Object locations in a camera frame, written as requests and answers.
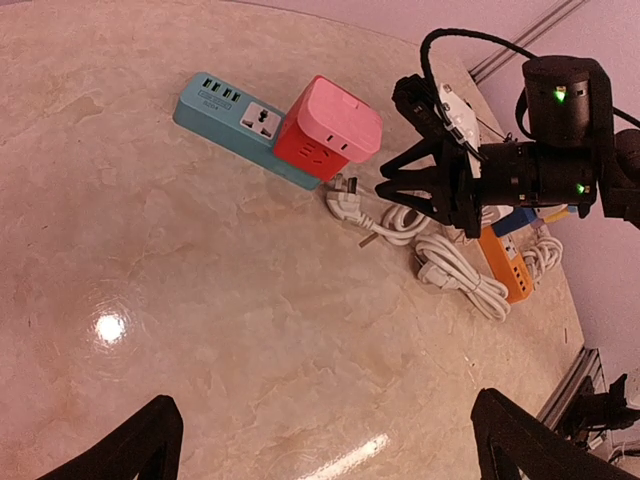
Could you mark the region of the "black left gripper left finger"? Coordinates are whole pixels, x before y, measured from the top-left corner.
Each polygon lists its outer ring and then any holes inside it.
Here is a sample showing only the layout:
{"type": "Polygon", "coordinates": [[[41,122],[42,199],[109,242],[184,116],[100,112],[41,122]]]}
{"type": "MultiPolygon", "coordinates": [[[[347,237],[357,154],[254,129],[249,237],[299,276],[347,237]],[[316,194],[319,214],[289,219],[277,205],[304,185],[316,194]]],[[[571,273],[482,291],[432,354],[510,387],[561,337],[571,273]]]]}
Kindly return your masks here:
{"type": "Polygon", "coordinates": [[[184,424],[174,399],[158,395],[44,479],[176,479],[184,424]]]}

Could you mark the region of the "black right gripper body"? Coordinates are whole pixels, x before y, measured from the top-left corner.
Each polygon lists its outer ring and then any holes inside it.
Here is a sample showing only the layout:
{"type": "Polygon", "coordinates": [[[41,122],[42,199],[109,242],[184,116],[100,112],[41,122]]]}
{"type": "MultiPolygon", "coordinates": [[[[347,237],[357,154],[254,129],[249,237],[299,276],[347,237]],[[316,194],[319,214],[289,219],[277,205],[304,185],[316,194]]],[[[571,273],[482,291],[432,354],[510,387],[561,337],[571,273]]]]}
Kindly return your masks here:
{"type": "Polygon", "coordinates": [[[482,230],[486,206],[530,207],[538,200],[535,142],[486,144],[480,147],[480,176],[473,176],[468,152],[451,141],[442,143],[439,166],[447,178],[450,223],[469,238],[482,230]]]}

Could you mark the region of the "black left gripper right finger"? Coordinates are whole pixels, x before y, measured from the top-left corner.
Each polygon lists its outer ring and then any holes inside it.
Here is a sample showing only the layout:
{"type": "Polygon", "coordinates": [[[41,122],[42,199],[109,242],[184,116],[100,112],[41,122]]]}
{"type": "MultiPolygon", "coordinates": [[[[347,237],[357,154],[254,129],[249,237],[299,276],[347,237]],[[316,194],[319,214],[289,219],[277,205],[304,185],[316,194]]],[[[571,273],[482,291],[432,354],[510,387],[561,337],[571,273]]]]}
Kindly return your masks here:
{"type": "Polygon", "coordinates": [[[632,479],[634,476],[560,436],[494,388],[471,412],[483,479],[632,479]]]}

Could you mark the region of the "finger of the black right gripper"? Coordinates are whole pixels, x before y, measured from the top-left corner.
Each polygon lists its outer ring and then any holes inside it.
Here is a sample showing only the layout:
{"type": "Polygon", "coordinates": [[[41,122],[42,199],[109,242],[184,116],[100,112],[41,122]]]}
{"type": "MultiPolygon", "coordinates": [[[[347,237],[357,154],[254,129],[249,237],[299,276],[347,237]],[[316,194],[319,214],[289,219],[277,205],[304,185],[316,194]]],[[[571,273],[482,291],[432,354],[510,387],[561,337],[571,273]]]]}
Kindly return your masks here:
{"type": "Polygon", "coordinates": [[[386,180],[396,180],[408,174],[436,167],[442,157],[446,142],[441,138],[423,138],[408,150],[402,152],[380,167],[380,174],[386,180]]]}
{"type": "Polygon", "coordinates": [[[399,172],[378,184],[375,192],[442,225],[450,224],[450,191],[440,186],[436,172],[399,172]]]}

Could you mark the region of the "pink plug adapter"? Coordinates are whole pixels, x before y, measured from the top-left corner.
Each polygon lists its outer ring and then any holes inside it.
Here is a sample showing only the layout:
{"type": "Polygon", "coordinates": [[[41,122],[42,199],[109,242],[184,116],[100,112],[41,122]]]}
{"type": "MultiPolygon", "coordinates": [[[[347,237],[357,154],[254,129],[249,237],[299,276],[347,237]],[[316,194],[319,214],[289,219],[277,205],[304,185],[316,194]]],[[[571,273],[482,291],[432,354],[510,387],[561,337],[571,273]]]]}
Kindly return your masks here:
{"type": "Polygon", "coordinates": [[[322,76],[317,76],[309,85],[298,124],[308,137],[349,162],[366,162],[381,147],[381,116],[369,105],[322,76]]]}

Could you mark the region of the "red cube socket adapter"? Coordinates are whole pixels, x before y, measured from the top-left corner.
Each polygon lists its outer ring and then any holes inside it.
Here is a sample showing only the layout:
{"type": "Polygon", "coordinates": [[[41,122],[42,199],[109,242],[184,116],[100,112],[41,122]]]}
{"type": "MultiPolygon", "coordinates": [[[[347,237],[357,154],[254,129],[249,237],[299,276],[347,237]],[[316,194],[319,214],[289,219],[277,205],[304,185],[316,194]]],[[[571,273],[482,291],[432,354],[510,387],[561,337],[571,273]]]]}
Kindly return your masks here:
{"type": "Polygon", "coordinates": [[[298,116],[306,92],[313,80],[288,111],[276,140],[274,153],[278,158],[300,170],[322,181],[329,181],[347,164],[353,162],[349,162],[343,156],[331,151],[327,146],[308,137],[298,124],[298,116]]]}

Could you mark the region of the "light blue power strip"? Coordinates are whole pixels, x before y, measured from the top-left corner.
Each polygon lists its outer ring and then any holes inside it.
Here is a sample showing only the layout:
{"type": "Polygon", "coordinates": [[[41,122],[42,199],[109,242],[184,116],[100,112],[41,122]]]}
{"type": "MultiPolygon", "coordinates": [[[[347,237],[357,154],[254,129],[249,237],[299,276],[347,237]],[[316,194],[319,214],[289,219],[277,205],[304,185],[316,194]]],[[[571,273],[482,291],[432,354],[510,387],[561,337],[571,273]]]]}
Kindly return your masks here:
{"type": "Polygon", "coordinates": [[[274,153],[284,119],[277,108],[206,72],[192,77],[173,114],[181,127],[311,191],[321,180],[274,153]]]}

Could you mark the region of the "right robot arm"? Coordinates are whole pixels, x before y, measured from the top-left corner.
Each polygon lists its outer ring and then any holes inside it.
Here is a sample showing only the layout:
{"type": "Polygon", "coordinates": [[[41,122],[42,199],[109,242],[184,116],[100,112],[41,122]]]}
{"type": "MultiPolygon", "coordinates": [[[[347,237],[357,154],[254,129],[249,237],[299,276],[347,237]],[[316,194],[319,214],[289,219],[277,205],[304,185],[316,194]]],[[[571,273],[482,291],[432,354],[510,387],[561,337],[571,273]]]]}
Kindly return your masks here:
{"type": "Polygon", "coordinates": [[[611,82],[589,58],[544,56],[522,66],[516,117],[525,142],[473,147],[440,102],[432,81],[400,79],[392,100],[422,139],[383,164],[383,199],[409,207],[469,238],[485,206],[567,204],[586,217],[600,202],[608,218],[639,223],[639,132],[616,132],[611,82]]]}

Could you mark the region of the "blue cube adapter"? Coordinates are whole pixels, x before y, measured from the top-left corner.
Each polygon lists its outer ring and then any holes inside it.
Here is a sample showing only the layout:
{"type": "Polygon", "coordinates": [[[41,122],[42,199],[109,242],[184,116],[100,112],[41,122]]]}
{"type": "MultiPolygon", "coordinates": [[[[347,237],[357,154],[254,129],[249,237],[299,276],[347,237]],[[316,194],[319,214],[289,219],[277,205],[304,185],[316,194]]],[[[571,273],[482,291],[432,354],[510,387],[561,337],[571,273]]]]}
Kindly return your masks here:
{"type": "Polygon", "coordinates": [[[510,214],[492,224],[495,235],[500,238],[524,228],[538,219],[533,208],[516,208],[510,214]]]}

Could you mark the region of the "orange power strip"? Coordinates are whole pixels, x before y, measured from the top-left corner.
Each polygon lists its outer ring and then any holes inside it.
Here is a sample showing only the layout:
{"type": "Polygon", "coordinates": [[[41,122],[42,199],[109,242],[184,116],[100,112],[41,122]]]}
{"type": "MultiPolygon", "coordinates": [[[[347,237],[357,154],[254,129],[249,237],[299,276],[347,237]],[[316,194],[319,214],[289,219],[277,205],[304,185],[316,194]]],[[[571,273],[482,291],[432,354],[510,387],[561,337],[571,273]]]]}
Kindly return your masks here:
{"type": "Polygon", "coordinates": [[[508,290],[507,302],[515,304],[526,300],[533,292],[533,280],[524,258],[512,236],[498,237],[491,226],[485,227],[479,245],[494,278],[508,290]]]}

